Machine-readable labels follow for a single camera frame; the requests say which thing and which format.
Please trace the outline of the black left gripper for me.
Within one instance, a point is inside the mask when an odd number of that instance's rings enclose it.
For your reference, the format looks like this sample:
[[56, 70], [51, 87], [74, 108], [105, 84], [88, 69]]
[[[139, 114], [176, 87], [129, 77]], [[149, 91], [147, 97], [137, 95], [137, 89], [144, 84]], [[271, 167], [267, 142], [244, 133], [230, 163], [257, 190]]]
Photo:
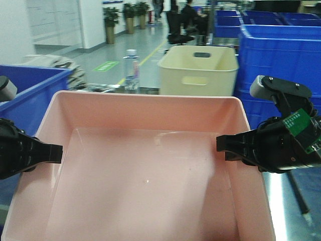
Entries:
[[1, 118], [1, 179], [34, 170], [39, 164], [61, 164], [63, 146], [25, 135], [12, 120]]

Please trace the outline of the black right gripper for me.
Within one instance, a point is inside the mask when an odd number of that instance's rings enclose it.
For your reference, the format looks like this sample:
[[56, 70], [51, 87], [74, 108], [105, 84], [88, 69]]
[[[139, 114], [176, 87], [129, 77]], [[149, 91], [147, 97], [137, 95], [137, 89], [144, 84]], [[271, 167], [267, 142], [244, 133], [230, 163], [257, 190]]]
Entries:
[[280, 119], [257, 130], [217, 136], [216, 150], [225, 152], [226, 161], [241, 161], [261, 172], [320, 167], [320, 116], [310, 118], [309, 126], [296, 137]]

